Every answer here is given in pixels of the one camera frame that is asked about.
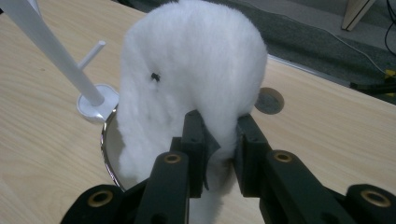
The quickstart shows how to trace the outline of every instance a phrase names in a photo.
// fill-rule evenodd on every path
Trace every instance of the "white stand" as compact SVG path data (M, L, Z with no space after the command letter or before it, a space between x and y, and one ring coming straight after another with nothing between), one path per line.
M89 121L106 121L117 105L119 95L105 84L94 86L82 71L105 45L105 41L99 41L87 56L79 64L76 64L42 20L35 0L29 0L29 2L26 0L0 0L0 8L81 92L77 107L82 116Z

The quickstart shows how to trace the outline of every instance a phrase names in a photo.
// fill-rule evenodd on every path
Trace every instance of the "white rod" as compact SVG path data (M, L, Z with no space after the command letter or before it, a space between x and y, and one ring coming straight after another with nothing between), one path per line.
M80 70L84 69L85 66L99 53L99 51L105 46L106 42L100 40L93 49L88 52L88 54L78 63L78 68Z
M101 105L105 98L93 86L76 62L59 42L26 0L0 0L0 8L25 32L46 54L81 94L94 106Z
M38 7L37 1L36 0L28 0L28 1L29 1L30 5L32 5L32 7L35 9L37 14L41 17L40 8Z

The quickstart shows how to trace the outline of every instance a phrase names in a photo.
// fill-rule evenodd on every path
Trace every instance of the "stuffed animal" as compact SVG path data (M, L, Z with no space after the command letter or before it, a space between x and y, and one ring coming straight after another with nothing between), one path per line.
M140 182L181 136L197 109L220 145L207 165L209 190L191 200L191 223L213 223L233 183L238 117L254 106L267 61L255 26L235 9L180 0L152 10L126 34L117 118L125 148L120 172Z

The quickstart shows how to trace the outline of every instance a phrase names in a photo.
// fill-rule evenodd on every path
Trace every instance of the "black eye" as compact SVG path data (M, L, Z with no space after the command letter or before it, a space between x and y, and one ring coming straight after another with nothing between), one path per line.
M161 78L160 75L157 75L155 73L151 74L151 79L155 79L157 82L160 81L160 78Z

